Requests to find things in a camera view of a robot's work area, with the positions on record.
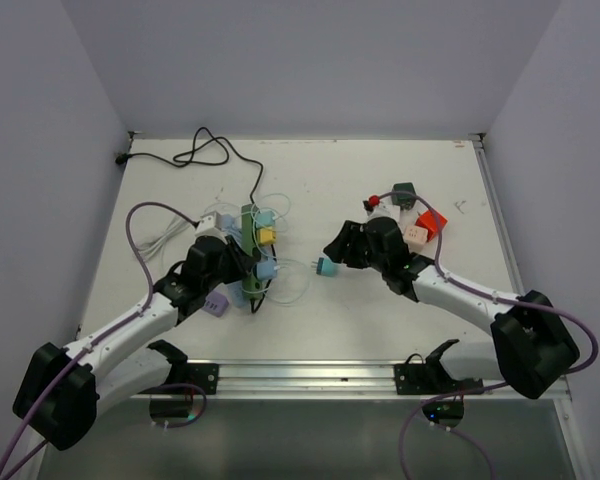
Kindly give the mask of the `teal plug adapter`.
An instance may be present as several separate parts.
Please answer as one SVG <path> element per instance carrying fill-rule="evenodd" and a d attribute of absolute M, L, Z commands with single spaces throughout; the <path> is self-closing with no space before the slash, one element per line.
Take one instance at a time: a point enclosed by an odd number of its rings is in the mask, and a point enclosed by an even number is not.
<path fill-rule="evenodd" d="M 273 210 L 261 209 L 253 216 L 253 225 L 257 229 L 274 228 L 276 224 L 276 213 Z"/>

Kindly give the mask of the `blue plug adapter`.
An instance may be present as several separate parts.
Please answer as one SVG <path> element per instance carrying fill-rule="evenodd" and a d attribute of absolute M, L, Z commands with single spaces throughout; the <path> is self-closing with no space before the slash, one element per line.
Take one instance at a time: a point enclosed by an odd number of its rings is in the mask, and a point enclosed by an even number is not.
<path fill-rule="evenodd" d="M 260 261 L 255 266 L 255 277 L 262 282 L 272 280 L 277 276 L 278 269 L 277 262 L 272 258 Z"/>

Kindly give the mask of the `green power strip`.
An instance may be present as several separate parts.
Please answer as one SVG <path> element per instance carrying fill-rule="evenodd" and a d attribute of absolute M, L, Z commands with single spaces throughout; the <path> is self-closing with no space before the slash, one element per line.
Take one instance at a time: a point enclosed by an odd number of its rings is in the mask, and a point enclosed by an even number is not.
<path fill-rule="evenodd" d="M 263 297 L 263 287 L 255 275 L 255 265 L 260 261 L 261 254 L 254 239 L 254 205 L 245 204 L 240 211 L 241 248 L 254 260 L 248 276 L 242 281 L 242 291 L 245 298 L 255 305 Z"/>

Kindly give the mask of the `red cube plug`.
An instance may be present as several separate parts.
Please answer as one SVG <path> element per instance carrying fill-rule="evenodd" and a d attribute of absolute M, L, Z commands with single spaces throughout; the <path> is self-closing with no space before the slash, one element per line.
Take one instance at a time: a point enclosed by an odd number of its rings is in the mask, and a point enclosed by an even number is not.
<path fill-rule="evenodd" d="M 428 209 L 418 215 L 415 225 L 426 231 L 427 241 L 431 242 L 444 230 L 447 219 L 435 209 Z"/>

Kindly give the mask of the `dark green cube plug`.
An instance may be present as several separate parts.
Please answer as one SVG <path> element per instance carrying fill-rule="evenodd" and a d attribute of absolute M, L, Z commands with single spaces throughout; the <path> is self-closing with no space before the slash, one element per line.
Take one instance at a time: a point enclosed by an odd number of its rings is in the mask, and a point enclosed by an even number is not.
<path fill-rule="evenodd" d="M 412 210 L 417 203 L 416 189 L 412 182 L 396 183 L 392 187 L 391 202 L 401 210 Z"/>

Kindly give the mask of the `pink deer cube socket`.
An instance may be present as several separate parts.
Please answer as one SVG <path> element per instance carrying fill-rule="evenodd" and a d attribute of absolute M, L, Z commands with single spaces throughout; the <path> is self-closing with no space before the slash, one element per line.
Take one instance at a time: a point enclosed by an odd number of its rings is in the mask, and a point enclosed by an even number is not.
<path fill-rule="evenodd" d="M 418 225 L 408 225 L 403 231 L 403 240 L 412 252 L 421 252 L 427 245 L 429 232 Z"/>

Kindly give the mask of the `green plug adapter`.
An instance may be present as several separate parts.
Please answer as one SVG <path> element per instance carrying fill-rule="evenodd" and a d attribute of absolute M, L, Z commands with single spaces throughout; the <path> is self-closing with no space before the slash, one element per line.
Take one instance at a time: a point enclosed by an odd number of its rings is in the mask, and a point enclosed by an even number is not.
<path fill-rule="evenodd" d="M 338 266 L 327 257 L 320 256 L 312 262 L 312 268 L 316 275 L 333 278 L 338 273 Z"/>

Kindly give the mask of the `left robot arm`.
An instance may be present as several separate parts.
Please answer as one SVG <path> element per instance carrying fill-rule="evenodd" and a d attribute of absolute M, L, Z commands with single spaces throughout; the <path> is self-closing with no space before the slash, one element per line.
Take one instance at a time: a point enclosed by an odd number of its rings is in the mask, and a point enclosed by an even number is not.
<path fill-rule="evenodd" d="M 159 340 L 203 308 L 221 284 L 246 279 L 260 260 L 233 237 L 203 235 L 157 280 L 148 295 L 100 330 L 63 347 L 38 348 L 13 412 L 59 450 L 78 443 L 99 414 L 138 391 L 181 390 L 185 355 Z"/>

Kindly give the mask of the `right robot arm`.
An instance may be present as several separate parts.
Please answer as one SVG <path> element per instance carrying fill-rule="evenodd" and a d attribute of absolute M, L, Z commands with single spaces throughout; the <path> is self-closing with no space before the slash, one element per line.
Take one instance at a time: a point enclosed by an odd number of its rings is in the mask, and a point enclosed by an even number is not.
<path fill-rule="evenodd" d="M 545 295 L 488 292 L 458 279 L 433 259 L 411 252 L 391 218 L 345 222 L 324 252 L 336 264 L 376 270 L 393 293 L 440 308 L 488 335 L 486 342 L 450 339 L 419 364 L 396 365 L 396 375 L 418 393 L 466 393 L 496 381 L 537 399 L 580 357 Z"/>

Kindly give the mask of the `yellow plug adapter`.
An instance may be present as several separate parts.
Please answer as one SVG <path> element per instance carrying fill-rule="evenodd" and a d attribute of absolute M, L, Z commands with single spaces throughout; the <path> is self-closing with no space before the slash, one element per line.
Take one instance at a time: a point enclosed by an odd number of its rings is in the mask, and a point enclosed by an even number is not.
<path fill-rule="evenodd" d="M 277 232 L 272 226 L 262 227 L 256 230 L 256 243 L 258 246 L 270 246 L 276 243 Z"/>

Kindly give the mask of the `blue power strip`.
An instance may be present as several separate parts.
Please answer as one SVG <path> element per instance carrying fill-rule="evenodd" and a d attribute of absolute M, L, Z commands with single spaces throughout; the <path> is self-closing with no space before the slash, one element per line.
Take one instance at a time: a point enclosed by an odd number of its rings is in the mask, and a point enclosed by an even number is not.
<path fill-rule="evenodd" d="M 231 304 L 236 308 L 244 308 L 248 305 L 249 300 L 245 297 L 242 282 L 236 281 L 226 286 Z"/>

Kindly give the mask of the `purple power strip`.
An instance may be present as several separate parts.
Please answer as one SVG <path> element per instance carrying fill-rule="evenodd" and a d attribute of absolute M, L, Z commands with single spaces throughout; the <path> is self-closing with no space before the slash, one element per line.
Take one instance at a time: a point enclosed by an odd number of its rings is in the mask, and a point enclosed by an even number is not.
<path fill-rule="evenodd" d="M 206 296 L 202 310 L 216 318 L 221 318 L 229 307 L 230 302 L 224 294 L 212 291 Z"/>

